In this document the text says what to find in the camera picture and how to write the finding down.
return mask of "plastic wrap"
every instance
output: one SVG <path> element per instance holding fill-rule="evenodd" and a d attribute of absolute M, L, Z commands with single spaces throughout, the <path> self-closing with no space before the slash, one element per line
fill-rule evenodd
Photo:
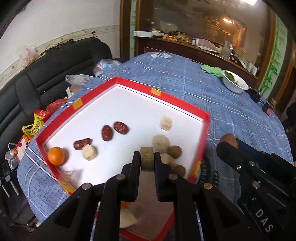
<path fill-rule="evenodd" d="M 9 164 L 9 167 L 11 170 L 15 169 L 18 165 L 18 161 L 14 155 L 14 152 L 13 152 L 13 149 L 11 149 L 12 146 L 16 146 L 17 144 L 14 144 L 14 143 L 9 143 L 8 144 L 8 149 L 9 151 L 6 152 L 5 154 L 5 160 L 8 162 Z"/>
<path fill-rule="evenodd" d="M 164 21 L 160 21 L 160 29 L 164 33 L 170 33 L 170 32 L 175 32 L 178 30 L 178 26 L 173 24 L 173 23 L 167 23 Z"/>
<path fill-rule="evenodd" d="M 71 95 L 81 89 L 87 82 L 93 80 L 93 76 L 81 74 L 81 75 L 66 75 L 65 81 L 71 84 Z"/>
<path fill-rule="evenodd" d="M 97 63 L 97 65 L 93 69 L 93 72 L 95 76 L 98 76 L 107 69 L 114 68 L 120 65 L 121 63 L 117 60 L 104 58 L 99 63 Z"/>
<path fill-rule="evenodd" d="M 60 171 L 58 182 L 68 194 L 72 194 L 76 191 L 76 189 L 70 183 L 70 178 L 73 174 L 74 171 Z"/>
<path fill-rule="evenodd" d="M 27 67 L 37 58 L 36 46 L 32 45 L 31 47 L 29 46 L 20 47 L 18 49 L 18 56 L 22 63 L 22 66 L 24 68 Z"/>
<path fill-rule="evenodd" d="M 221 48 L 217 48 L 213 43 L 206 39 L 196 39 L 196 45 L 215 50 L 218 53 L 221 52 Z"/>

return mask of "black leather couch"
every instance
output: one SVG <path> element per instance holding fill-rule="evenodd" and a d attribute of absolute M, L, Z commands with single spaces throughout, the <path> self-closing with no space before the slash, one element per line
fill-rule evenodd
<path fill-rule="evenodd" d="M 0 90 L 0 164 L 8 150 L 8 143 L 17 143 L 23 135 L 22 126 L 33 123 L 33 112 L 36 109 L 44 110 L 51 102 L 66 96 L 65 90 L 70 84 L 64 81 L 65 76 L 93 76 L 93 67 L 103 58 L 112 59 L 112 54 L 108 45 L 98 38 L 69 41 L 51 49 Z M 12 179 L 21 190 L 16 173 Z M 6 224 L 22 222 L 22 214 L 28 220 L 30 207 L 24 194 L 16 196 L 10 185 L 6 187 L 14 197 L 8 199 L 0 188 L 1 221 L 4 220 Z"/>

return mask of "brown ball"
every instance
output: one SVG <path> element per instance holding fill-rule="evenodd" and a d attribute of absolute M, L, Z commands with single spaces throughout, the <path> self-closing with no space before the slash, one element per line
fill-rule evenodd
<path fill-rule="evenodd" d="M 177 159 L 182 154 L 182 149 L 179 146 L 170 146 L 168 148 L 168 154 L 174 158 Z"/>
<path fill-rule="evenodd" d="M 175 165 L 173 168 L 172 168 L 172 172 L 176 175 L 179 175 L 181 177 L 184 177 L 185 176 L 185 173 L 186 173 L 186 169 L 184 166 L 182 165 Z"/>
<path fill-rule="evenodd" d="M 234 135 L 232 134 L 225 134 L 224 136 L 222 136 L 219 143 L 223 141 L 228 142 L 230 145 L 234 146 L 235 148 L 239 148 L 239 144 L 237 143 Z"/>

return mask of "white bowl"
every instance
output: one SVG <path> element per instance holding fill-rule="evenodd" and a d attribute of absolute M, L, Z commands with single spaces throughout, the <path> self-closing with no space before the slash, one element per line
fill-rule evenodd
<path fill-rule="evenodd" d="M 238 85 L 236 85 L 235 83 L 233 83 L 230 79 L 228 79 L 226 77 L 225 71 L 227 71 L 228 73 L 233 75 L 234 79 L 238 82 Z M 223 83 L 232 92 L 240 94 L 240 93 L 244 92 L 245 90 L 249 89 L 249 86 L 246 84 L 246 82 L 241 77 L 239 77 L 237 74 L 232 73 L 228 70 L 222 70 L 222 73 L 223 73 Z"/>

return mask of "checkered tablecloth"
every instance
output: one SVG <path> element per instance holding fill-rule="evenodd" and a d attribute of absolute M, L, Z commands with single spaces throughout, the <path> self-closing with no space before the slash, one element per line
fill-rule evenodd
<path fill-rule="evenodd" d="M 275 114 L 267 116 L 261 104 L 254 103 L 247 93 L 231 92 L 221 80 L 204 73 L 200 64 L 178 55 L 169 55 L 171 58 L 146 53 L 121 66 L 107 69 L 72 96 L 45 126 L 77 98 L 118 76 L 159 89 L 210 114 L 205 154 L 212 170 L 220 172 L 220 191 L 232 202 L 235 203 L 240 196 L 238 174 L 216 154 L 216 146 L 224 134 L 231 133 L 259 151 L 274 152 L 292 163 L 287 136 Z M 33 212 L 42 222 L 68 195 L 40 157 L 33 140 L 21 160 L 17 176 Z"/>

